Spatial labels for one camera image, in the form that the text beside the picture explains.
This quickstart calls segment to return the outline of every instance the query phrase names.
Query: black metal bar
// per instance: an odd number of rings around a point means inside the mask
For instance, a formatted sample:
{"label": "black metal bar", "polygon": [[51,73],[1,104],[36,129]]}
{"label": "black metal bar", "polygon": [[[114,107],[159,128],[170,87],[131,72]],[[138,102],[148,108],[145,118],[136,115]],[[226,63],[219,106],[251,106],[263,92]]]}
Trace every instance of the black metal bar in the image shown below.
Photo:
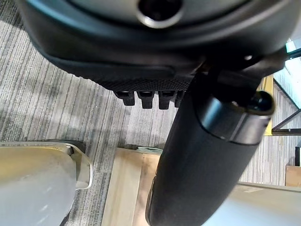
{"label": "black metal bar", "polygon": [[301,115],[301,109],[299,109],[298,111],[296,111],[294,114],[292,114],[288,118],[284,119],[281,123],[279,123],[273,129],[281,129],[282,127],[284,127],[285,125],[289,124],[292,120],[294,120],[294,118],[296,118],[299,115]]}
{"label": "black metal bar", "polygon": [[287,53],[287,55],[288,55],[287,60],[292,60],[294,58],[301,57],[301,48],[289,52]]}
{"label": "black metal bar", "polygon": [[301,136],[301,129],[272,129],[273,136]]}
{"label": "black metal bar", "polygon": [[295,147],[295,166],[300,166],[300,147]]}
{"label": "black metal bar", "polygon": [[283,89],[283,87],[274,79],[274,83],[279,87],[279,89],[284,93],[284,95],[292,102],[292,104],[299,109],[297,104],[293,101],[293,99],[288,95],[288,93]]}

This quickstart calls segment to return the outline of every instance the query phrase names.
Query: floor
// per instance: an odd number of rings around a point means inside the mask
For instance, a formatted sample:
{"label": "floor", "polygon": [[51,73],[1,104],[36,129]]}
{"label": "floor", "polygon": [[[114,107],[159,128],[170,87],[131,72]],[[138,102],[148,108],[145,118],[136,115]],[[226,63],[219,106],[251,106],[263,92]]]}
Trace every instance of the floor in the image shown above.
{"label": "floor", "polygon": [[[275,87],[277,124],[296,111]],[[0,2],[0,140],[74,139],[86,144],[94,182],[80,191],[70,226],[100,226],[116,147],[162,148],[176,114],[141,103],[125,107],[111,91],[45,60],[31,45],[12,0]],[[301,128],[301,118],[291,122]],[[264,137],[241,180],[283,185],[301,137]]]}

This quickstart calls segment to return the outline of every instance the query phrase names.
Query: light wood panel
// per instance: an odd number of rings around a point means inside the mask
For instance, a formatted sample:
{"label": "light wood panel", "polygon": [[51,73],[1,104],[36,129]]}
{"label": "light wood panel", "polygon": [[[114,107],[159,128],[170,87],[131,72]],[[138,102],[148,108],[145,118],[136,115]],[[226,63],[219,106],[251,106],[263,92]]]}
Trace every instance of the light wood panel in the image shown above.
{"label": "light wood panel", "polygon": [[159,158],[145,151],[117,149],[102,226],[149,226],[145,208]]}

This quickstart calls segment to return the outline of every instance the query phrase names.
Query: wooden board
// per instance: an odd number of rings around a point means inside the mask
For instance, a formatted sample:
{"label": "wooden board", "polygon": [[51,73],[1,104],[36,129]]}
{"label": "wooden board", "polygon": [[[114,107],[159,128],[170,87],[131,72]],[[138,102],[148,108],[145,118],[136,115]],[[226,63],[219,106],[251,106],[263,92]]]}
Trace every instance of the wooden board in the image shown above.
{"label": "wooden board", "polygon": [[[160,152],[157,153],[117,149],[102,226],[149,226],[145,207],[159,160]],[[263,226],[300,225],[300,201],[300,188],[240,183],[204,225],[232,226],[233,222],[237,225],[245,222]],[[265,223],[256,221],[263,218]]]}
{"label": "wooden board", "polygon": [[301,187],[300,166],[286,166],[285,186]]}
{"label": "wooden board", "polygon": [[102,226],[149,226],[145,208],[159,157],[117,149]]}

